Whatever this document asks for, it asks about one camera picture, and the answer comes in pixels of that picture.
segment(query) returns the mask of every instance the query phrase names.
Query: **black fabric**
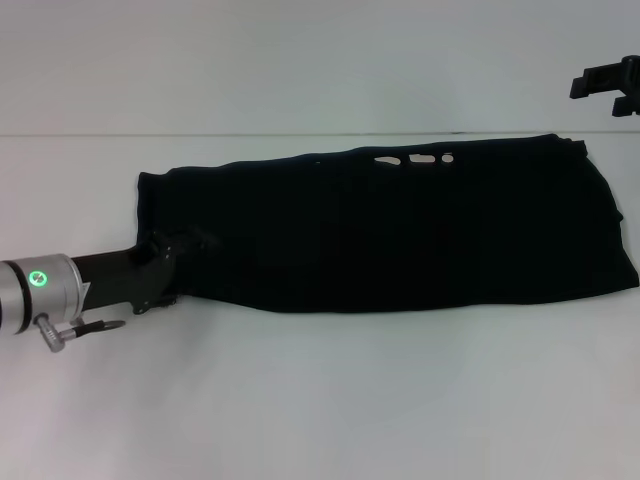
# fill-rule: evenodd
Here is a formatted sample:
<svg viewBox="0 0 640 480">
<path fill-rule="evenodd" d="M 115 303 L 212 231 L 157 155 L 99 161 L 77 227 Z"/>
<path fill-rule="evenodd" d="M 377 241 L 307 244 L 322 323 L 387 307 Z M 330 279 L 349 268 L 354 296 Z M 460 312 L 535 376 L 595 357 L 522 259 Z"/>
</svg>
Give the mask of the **black fabric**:
<svg viewBox="0 0 640 480">
<path fill-rule="evenodd" d="M 546 135 L 142 173 L 139 236 L 215 235 L 218 254 L 181 265 L 182 291 L 278 312 L 532 304 L 637 287 L 622 215 L 586 155 L 583 142 Z M 383 156 L 402 164 L 374 160 Z"/>
</svg>

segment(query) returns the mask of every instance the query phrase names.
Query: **black bracket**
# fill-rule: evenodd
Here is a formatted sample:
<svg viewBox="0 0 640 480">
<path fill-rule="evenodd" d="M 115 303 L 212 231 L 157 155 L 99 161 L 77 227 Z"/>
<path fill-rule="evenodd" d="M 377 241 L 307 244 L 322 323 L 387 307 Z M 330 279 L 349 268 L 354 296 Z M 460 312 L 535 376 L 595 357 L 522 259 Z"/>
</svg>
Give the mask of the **black bracket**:
<svg viewBox="0 0 640 480">
<path fill-rule="evenodd" d="M 640 56 L 624 57 L 620 63 L 587 68 L 573 80 L 571 98 L 585 98 L 592 93 L 620 90 L 624 97 L 613 104 L 614 117 L 640 115 Z"/>
</svg>

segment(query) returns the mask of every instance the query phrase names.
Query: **black mount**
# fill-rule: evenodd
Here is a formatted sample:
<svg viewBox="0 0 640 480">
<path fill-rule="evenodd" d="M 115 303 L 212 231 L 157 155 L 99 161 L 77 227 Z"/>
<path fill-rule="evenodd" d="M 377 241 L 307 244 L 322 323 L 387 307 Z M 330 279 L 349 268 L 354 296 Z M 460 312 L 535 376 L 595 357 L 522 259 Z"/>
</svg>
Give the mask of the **black mount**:
<svg viewBox="0 0 640 480">
<path fill-rule="evenodd" d="M 624 57 L 620 63 L 586 68 L 584 75 L 573 80 L 571 98 L 585 98 L 592 93 L 620 90 L 624 97 L 613 104 L 614 117 L 640 115 L 640 56 Z"/>
<path fill-rule="evenodd" d="M 150 308 L 173 305 L 183 294 L 176 275 L 179 270 L 218 248 L 214 237 L 197 229 L 171 235 L 153 231 L 128 250 L 73 258 L 89 286 L 83 310 L 128 302 L 133 313 L 140 315 Z"/>
</svg>

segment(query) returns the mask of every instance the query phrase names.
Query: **silver metal cylinder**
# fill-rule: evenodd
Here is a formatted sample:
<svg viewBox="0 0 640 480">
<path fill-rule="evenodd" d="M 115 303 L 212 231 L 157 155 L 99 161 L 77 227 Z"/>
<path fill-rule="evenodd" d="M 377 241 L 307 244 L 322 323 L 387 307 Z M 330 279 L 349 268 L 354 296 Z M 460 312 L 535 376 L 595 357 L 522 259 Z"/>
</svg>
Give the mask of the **silver metal cylinder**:
<svg viewBox="0 0 640 480">
<path fill-rule="evenodd" d="M 37 328 L 33 320 L 46 314 L 51 324 L 80 316 L 82 278 L 66 255 L 0 262 L 0 335 Z"/>
</svg>

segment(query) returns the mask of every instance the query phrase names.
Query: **green led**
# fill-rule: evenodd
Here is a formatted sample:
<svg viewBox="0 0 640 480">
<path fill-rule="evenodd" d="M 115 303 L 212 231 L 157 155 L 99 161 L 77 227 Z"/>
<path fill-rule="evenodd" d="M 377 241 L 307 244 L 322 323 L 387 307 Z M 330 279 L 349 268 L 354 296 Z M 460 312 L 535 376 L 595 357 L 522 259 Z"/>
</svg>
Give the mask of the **green led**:
<svg viewBox="0 0 640 480">
<path fill-rule="evenodd" d="M 29 282 L 34 287 L 44 287 L 47 284 L 47 274 L 39 270 L 34 270 L 29 274 Z"/>
</svg>

